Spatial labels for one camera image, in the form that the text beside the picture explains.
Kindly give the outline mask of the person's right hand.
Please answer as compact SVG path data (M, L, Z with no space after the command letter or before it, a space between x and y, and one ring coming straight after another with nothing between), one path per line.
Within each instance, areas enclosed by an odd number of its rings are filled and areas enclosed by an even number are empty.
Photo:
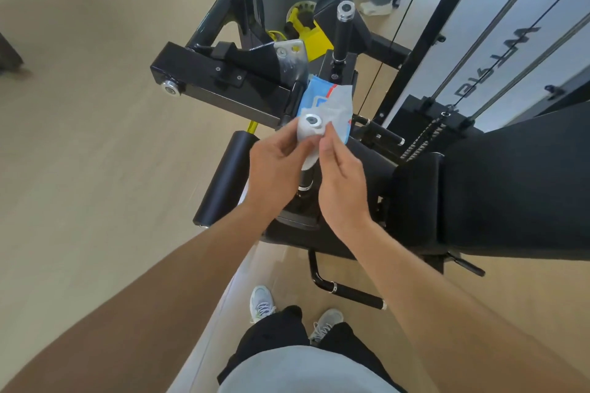
M321 172L321 214L332 232L345 245L354 246L371 229L372 224L364 167L340 140L331 123L327 124L325 134L332 137L335 145L336 174L324 177Z

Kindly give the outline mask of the person's left hand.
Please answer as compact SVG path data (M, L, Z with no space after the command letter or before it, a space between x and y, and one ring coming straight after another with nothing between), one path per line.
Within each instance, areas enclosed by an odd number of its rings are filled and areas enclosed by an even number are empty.
M269 223L294 198L304 163L285 162L285 137L297 135L294 119L273 135L258 141L250 151L248 189L244 205Z

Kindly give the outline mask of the blue white wet wipes packet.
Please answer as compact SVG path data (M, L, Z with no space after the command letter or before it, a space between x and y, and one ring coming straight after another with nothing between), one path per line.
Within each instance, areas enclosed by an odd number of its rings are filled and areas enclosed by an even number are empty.
M297 113L297 141L323 136L331 123L343 143L347 143L353 115L353 86L334 84L317 76L309 79Z

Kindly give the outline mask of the person's left forearm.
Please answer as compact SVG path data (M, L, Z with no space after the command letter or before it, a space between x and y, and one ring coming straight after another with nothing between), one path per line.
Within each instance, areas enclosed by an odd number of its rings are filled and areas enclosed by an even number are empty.
M166 393L281 209L244 201L60 335L0 393Z

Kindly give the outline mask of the person's right forearm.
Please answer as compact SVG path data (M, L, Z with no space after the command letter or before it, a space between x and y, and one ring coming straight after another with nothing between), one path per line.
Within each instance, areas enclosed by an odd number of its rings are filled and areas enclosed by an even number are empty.
M590 393L590 380L417 258L370 218L331 225L440 393Z

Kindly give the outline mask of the black foam roller pad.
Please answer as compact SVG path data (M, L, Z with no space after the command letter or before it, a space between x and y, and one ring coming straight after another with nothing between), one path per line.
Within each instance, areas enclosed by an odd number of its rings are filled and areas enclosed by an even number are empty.
M248 180L250 151L257 141L246 130L232 134L194 216L195 225L210 227L238 205Z

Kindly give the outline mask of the black gym exercise machine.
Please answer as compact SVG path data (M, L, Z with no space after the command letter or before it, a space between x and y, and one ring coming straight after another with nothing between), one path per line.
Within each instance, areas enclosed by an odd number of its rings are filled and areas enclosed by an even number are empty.
M186 45L168 42L159 52L150 67L155 82L172 96L185 95L273 129L297 117L312 76L351 84L354 97L358 56L372 55L378 36L356 9L345 62L336 64L333 50L309 62L302 40L274 41L266 32L283 27L288 10L303 1L316 3L314 19L333 44L337 6L352 0L216 0ZM403 143L376 120L356 114L350 139L376 153L383 145Z

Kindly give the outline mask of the yellow adjustment lever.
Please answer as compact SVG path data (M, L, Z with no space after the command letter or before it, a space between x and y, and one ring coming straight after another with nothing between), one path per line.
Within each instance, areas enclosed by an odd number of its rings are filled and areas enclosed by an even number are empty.
M302 40L306 47L308 61L323 58L334 46L314 19L315 2L295 3L287 12L283 27L278 30L266 30L274 41Z

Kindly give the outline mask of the black curved foot bar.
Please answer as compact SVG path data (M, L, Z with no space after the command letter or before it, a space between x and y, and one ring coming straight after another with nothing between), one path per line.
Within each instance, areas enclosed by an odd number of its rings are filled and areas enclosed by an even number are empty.
M314 250L308 250L307 255L310 275L315 286L337 297L348 299L374 309L387 310L387 304L385 300L378 296L322 278L319 272L316 252Z

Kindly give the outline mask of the person's white left sneaker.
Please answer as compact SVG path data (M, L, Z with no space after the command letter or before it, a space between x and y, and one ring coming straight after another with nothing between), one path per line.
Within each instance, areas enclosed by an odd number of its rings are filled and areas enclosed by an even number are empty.
M250 296L251 324L255 324L276 312L271 292L266 286L256 286Z

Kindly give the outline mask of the person's grey right sneaker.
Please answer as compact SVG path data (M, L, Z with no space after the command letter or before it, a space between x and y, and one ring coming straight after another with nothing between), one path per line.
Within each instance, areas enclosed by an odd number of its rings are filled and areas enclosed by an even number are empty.
M317 322L314 322L314 330L309 336L309 342L312 346L318 346L334 326L344 322L343 313L331 308L325 311Z

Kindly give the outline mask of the black padded machine seat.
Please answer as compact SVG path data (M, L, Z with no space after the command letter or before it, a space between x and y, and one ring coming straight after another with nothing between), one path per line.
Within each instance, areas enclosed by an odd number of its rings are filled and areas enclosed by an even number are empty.
M590 261L590 102L394 167L355 139L375 221L417 255Z

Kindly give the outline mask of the person's black trousers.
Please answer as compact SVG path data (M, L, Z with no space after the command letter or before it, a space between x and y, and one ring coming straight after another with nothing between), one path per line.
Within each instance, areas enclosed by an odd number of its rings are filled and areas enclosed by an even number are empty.
M346 322L311 343L299 306L245 332L218 375L217 393L407 393Z

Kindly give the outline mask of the person's grey shirt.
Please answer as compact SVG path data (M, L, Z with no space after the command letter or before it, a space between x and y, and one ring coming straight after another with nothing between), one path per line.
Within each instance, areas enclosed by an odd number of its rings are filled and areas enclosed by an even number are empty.
M401 393L350 358L313 346L272 349L240 363L217 393Z

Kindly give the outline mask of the black weight stack frame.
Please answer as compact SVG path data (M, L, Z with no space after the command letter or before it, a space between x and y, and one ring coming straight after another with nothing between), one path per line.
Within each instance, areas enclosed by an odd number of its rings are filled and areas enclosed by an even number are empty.
M383 99L395 164L590 102L590 0L440 0Z

